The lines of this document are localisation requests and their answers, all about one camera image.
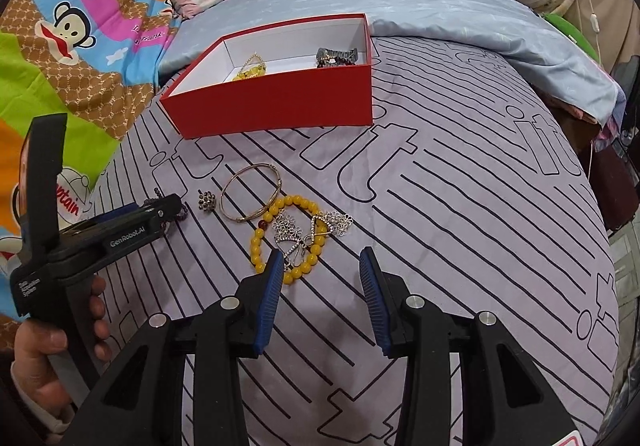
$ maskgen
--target open shoebox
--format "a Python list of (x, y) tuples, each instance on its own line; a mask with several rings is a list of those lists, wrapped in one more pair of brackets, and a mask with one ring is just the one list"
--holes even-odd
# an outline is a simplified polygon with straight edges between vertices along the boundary
[[(317, 68), (319, 48), (356, 48), (354, 65)], [(258, 54), (266, 74), (233, 81)], [(371, 40), (364, 14), (273, 23), (223, 36), (160, 98), (195, 137), (306, 126), (372, 124)]]

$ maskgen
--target human hand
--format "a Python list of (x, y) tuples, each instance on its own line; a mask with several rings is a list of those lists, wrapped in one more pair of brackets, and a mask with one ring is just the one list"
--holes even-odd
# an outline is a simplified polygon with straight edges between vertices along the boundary
[[(102, 320), (104, 303), (98, 298), (105, 287), (105, 280), (96, 276), (91, 287), (92, 295), (88, 299), (89, 309), (96, 320), (94, 333), (100, 340), (105, 340), (110, 335), (107, 322)], [(56, 418), (71, 403), (71, 397), (60, 383), (47, 355), (62, 352), (66, 350), (66, 346), (64, 331), (33, 318), (23, 322), (15, 335), (12, 373), (23, 392)], [(94, 351), (98, 359), (109, 361), (111, 349), (107, 343), (96, 343)]]

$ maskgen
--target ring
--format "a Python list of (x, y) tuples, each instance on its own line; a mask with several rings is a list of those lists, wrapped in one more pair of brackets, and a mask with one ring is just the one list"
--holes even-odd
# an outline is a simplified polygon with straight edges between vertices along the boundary
[[(244, 172), (249, 171), (249, 170), (253, 170), (253, 169), (257, 169), (257, 168), (269, 168), (276, 175), (277, 184), (276, 184), (276, 190), (273, 192), (273, 195), (271, 195), (271, 197), (269, 198), (269, 200), (267, 201), (267, 203), (264, 206), (262, 206), (259, 210), (254, 211), (253, 213), (247, 215), (246, 217), (232, 217), (232, 216), (228, 215), (226, 213), (226, 211), (225, 211), (225, 207), (224, 207), (224, 204), (223, 204), (223, 201), (225, 199), (226, 189), (229, 188), (229, 185), (233, 181), (235, 181), (238, 177), (240, 177)], [(220, 194), (220, 212), (227, 219), (232, 220), (233, 222), (247, 222), (248, 220), (257, 219), (262, 214), (264, 214), (269, 209), (269, 207), (275, 202), (276, 198), (278, 198), (278, 195), (280, 194), (280, 190), (281, 189), (282, 189), (282, 179), (280, 178), (280, 172), (278, 171), (278, 169), (273, 164), (269, 164), (267, 162), (259, 162), (257, 164), (252, 164), (251, 166), (247, 166), (246, 168), (242, 168), (239, 172), (235, 173), (231, 177), (231, 179), (229, 179), (229, 181), (225, 184), (225, 187), (222, 188), (222, 193)]]

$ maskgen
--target silver bolt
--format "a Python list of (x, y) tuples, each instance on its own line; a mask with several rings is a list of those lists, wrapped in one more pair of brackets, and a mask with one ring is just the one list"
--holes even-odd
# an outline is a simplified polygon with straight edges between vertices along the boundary
[(484, 325), (494, 325), (498, 321), (495, 314), (489, 311), (482, 311), (478, 315), (478, 319), (480, 320), (480, 323)]
[(166, 316), (162, 313), (154, 314), (151, 318), (149, 318), (149, 325), (153, 328), (157, 329), (162, 327), (166, 323)]
[(412, 309), (421, 309), (424, 307), (424, 298), (422, 296), (418, 296), (416, 294), (412, 294), (411, 296), (407, 296), (404, 302), (411, 307)]
[(220, 301), (220, 307), (228, 311), (238, 308), (239, 305), (240, 300), (235, 296), (227, 296)]

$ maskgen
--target gray patterned sheet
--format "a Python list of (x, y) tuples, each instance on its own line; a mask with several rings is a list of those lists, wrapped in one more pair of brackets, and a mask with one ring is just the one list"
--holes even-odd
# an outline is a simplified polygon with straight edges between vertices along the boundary
[[(255, 226), (198, 211), (197, 191), (218, 194), (233, 172), (270, 162), (284, 193), (351, 214), (355, 224), (327, 242), (308, 276), (284, 286), (265, 355), (241, 362), (252, 444), (393, 444), (405, 362), (375, 346), (358, 276), (364, 246), (441, 309), (495, 312), (592, 443), (612, 385), (618, 306), (606, 233), (575, 154), (502, 57), (419, 38), (374, 45), (370, 127), (183, 140), (154, 99), (101, 177), (94, 207), (141, 203), (159, 187), (181, 195), (191, 213), (164, 240), (101, 273), (111, 345), (118, 350), (160, 310), (172, 318), (201, 312), (253, 273)], [(312, 115), (322, 105), (305, 108)], [(251, 172), (230, 188), (229, 210), (249, 213), (272, 191), (268, 173)], [(460, 371), (451, 359), (457, 444)], [(192, 376), (190, 365), (188, 445)]]

